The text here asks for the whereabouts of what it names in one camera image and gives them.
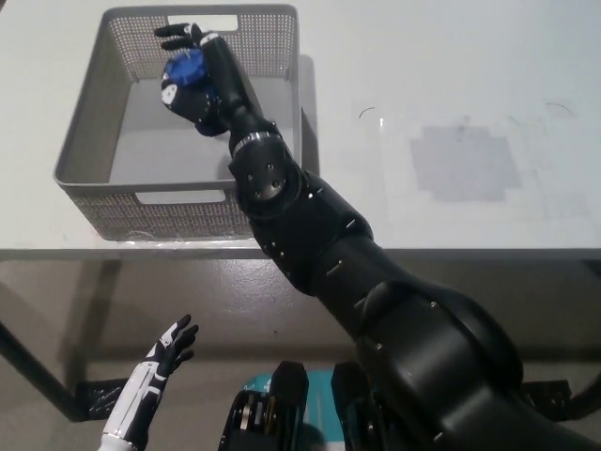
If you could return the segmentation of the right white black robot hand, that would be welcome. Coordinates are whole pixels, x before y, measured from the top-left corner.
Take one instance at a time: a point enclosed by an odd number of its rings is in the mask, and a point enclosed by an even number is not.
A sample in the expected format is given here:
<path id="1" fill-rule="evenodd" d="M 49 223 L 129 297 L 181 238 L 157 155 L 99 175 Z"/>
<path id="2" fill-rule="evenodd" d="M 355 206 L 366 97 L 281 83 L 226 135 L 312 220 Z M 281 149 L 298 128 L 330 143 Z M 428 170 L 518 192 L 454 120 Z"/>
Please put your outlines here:
<path id="1" fill-rule="evenodd" d="M 174 51 L 163 70 L 161 101 L 206 137 L 228 132 L 230 146 L 252 133 L 278 135 L 266 119 L 250 80 L 226 40 L 197 23 L 157 28 L 161 48 Z"/>

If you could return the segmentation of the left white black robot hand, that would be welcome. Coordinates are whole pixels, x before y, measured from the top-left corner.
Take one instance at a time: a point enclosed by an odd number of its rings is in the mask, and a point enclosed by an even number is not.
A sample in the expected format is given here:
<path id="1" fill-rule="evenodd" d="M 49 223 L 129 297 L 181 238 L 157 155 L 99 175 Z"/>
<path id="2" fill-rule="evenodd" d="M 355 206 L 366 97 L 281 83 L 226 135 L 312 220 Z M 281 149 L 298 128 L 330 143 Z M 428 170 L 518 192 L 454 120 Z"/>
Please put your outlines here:
<path id="1" fill-rule="evenodd" d="M 144 450 L 149 429 L 170 376 L 193 357 L 199 327 L 184 315 L 155 342 L 135 367 L 113 407 L 100 438 L 100 451 Z"/>

